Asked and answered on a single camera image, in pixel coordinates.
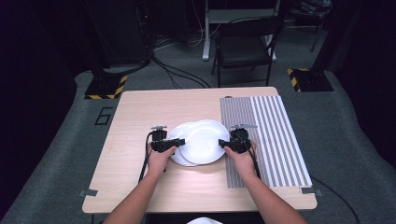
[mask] white plate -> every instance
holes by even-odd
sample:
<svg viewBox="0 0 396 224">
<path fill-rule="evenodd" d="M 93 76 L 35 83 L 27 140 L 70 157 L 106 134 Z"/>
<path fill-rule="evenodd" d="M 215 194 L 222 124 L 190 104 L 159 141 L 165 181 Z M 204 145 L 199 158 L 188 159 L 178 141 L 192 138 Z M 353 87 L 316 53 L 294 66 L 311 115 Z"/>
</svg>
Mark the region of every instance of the white plate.
<svg viewBox="0 0 396 224">
<path fill-rule="evenodd" d="M 196 164 L 208 164 L 218 160 L 224 154 L 224 149 L 219 146 L 219 139 L 230 139 L 228 130 L 212 119 L 189 124 L 182 136 L 186 145 L 180 146 L 181 155 Z"/>
<path fill-rule="evenodd" d="M 186 128 L 188 128 L 189 125 L 191 125 L 191 124 L 193 124 L 193 122 L 187 122 L 187 123 L 178 125 L 174 130 L 172 130 L 172 132 L 169 133 L 167 138 L 168 139 L 172 139 L 172 138 L 184 139 L 183 133 L 186 130 Z M 182 166 L 197 166 L 198 165 L 196 163 L 186 160 L 186 158 L 184 158 L 183 155 L 181 155 L 179 148 L 176 149 L 175 155 L 172 155 L 171 159 L 175 163 L 182 165 Z"/>
</svg>

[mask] human arm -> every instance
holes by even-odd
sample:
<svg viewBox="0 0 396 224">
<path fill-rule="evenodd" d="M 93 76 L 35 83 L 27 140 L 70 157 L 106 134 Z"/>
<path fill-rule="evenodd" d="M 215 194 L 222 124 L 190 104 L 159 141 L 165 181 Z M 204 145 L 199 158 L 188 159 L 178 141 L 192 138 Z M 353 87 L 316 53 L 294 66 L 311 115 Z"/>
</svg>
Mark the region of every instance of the human arm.
<svg viewBox="0 0 396 224">
<path fill-rule="evenodd" d="M 262 219 L 267 224 L 279 223 L 307 223 L 306 220 L 288 203 L 275 194 L 257 176 L 248 152 L 238 154 L 229 147 L 224 147 L 225 152 L 233 160 L 236 172 L 241 176 L 247 186 L 254 203 L 259 209 Z"/>
<path fill-rule="evenodd" d="M 175 152 L 171 147 L 163 153 L 151 150 L 148 144 L 148 172 L 128 196 L 108 215 L 105 224 L 135 224 L 140 223 L 149 205 L 152 194 L 168 162 Z"/>
</svg>

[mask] wrist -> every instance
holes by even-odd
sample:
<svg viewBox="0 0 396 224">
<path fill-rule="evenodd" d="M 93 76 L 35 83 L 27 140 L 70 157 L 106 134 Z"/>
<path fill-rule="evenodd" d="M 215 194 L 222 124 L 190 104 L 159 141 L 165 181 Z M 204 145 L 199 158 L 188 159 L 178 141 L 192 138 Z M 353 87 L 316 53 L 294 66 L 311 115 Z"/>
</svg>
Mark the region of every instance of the wrist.
<svg viewBox="0 0 396 224">
<path fill-rule="evenodd" d="M 153 170 L 153 169 L 151 169 L 151 170 L 148 169 L 148 173 L 146 174 L 146 176 L 150 176 L 157 180 L 159 180 L 162 175 L 163 175 L 163 171 L 157 171 L 157 170 Z"/>
</svg>

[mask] black stand base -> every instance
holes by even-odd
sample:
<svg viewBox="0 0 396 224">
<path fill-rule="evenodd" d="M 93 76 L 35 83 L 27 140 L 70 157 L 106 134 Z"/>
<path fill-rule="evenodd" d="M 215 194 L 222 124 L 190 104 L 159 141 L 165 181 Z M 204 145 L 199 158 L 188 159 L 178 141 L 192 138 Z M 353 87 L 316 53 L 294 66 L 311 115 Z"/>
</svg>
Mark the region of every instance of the black stand base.
<svg viewBox="0 0 396 224">
<path fill-rule="evenodd" d="M 120 96 L 127 76 L 124 77 L 94 77 L 85 91 L 85 99 L 101 100 L 116 99 Z"/>
<path fill-rule="evenodd" d="M 288 69 L 295 91 L 334 91 L 323 72 L 314 73 L 309 69 Z"/>
</svg>

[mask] wooden table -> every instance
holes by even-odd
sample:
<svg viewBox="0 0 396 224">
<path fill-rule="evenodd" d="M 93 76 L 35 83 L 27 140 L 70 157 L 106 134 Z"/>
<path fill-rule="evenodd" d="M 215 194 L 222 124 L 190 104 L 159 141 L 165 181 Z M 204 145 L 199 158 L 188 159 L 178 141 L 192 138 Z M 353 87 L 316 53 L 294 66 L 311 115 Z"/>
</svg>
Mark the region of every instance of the wooden table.
<svg viewBox="0 0 396 224">
<path fill-rule="evenodd" d="M 272 87 L 167 91 L 126 91 L 120 98 L 86 196 L 85 213 L 110 213 L 137 185 L 151 127 L 213 119 L 221 122 L 219 98 L 277 95 Z M 314 194 L 299 187 L 272 190 L 295 209 L 317 206 Z M 207 165 L 180 166 L 169 161 L 148 205 L 148 213 L 257 211 L 247 189 L 228 189 L 224 156 Z"/>
</svg>

